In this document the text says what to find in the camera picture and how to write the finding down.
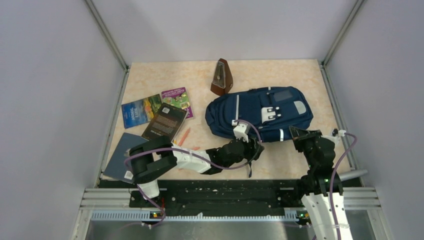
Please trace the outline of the navy blue backpack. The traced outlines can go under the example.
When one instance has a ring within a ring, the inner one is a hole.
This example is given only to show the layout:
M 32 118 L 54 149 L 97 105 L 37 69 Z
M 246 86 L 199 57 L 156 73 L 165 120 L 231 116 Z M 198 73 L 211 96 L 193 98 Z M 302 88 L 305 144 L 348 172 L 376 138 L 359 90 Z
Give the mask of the navy blue backpack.
M 307 129 L 313 112 L 304 94 L 292 86 L 273 86 L 222 95 L 206 107 L 205 120 L 211 132 L 232 139 L 237 120 L 254 125 L 250 136 L 260 134 L 263 143 L 292 138 L 289 127 Z

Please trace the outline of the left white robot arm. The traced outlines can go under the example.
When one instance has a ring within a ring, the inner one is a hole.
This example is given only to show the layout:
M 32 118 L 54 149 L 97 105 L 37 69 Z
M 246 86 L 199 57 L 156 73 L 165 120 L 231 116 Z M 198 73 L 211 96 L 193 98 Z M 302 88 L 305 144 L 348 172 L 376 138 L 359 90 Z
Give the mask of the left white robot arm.
M 264 150 L 255 137 L 248 140 L 233 139 L 218 148 L 191 150 L 175 145 L 167 136 L 139 144 L 129 150 L 124 166 L 132 174 L 132 182 L 142 192 L 141 200 L 149 207 L 160 202 L 158 178 L 177 168 L 191 170 L 201 175 L 215 175 L 223 170 L 251 166 Z

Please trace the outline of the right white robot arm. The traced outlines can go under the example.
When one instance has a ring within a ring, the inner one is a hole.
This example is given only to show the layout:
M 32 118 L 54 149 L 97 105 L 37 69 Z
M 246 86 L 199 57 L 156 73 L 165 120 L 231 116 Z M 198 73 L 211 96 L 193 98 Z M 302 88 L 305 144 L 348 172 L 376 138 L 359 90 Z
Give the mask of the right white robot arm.
M 353 235 L 346 215 L 342 181 L 337 174 L 335 147 L 345 130 L 334 129 L 331 135 L 320 130 L 290 126 L 295 149 L 304 155 L 309 169 L 296 182 L 293 200 L 304 206 L 316 240 L 351 240 Z

